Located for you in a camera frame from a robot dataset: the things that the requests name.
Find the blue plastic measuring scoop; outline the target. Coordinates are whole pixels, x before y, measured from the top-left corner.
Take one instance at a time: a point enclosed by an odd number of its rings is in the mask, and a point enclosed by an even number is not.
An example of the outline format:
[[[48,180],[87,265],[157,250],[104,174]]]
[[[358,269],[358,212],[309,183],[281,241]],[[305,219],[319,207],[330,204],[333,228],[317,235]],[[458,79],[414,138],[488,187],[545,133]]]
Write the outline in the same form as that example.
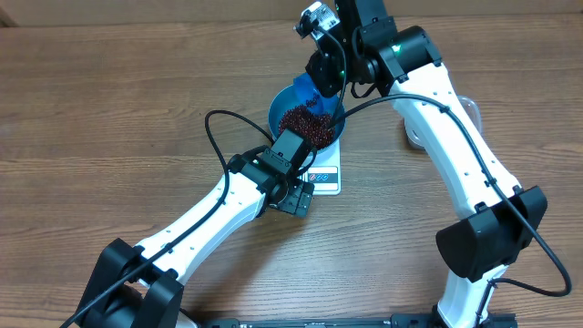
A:
[[[322,115],[324,110],[322,95],[308,73],[303,73],[293,80],[292,89],[298,100],[314,115]]]

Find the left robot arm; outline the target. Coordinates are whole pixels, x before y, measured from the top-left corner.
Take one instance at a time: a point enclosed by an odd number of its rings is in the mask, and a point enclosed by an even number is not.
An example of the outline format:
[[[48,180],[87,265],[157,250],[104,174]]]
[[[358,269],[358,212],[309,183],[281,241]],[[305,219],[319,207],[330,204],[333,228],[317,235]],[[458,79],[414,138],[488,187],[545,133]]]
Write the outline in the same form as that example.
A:
[[[242,225],[271,207],[304,217],[313,185],[298,161],[258,147],[234,156],[199,203],[164,230],[131,246],[115,239],[100,253],[76,312],[80,327],[194,327],[181,309],[197,268]]]

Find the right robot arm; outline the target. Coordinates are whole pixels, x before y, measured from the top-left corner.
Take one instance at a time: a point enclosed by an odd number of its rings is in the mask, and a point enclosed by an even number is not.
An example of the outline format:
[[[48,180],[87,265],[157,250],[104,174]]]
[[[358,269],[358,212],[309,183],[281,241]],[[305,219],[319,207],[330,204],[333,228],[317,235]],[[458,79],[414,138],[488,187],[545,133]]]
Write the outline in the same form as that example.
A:
[[[442,56],[420,26],[398,29],[380,1],[316,2],[295,27],[318,49],[306,71],[324,97],[369,84],[404,118],[445,182],[458,222],[436,234],[448,267],[445,292],[422,322],[430,327],[513,327],[487,310],[507,268],[532,241],[547,210],[524,189],[462,107]]]

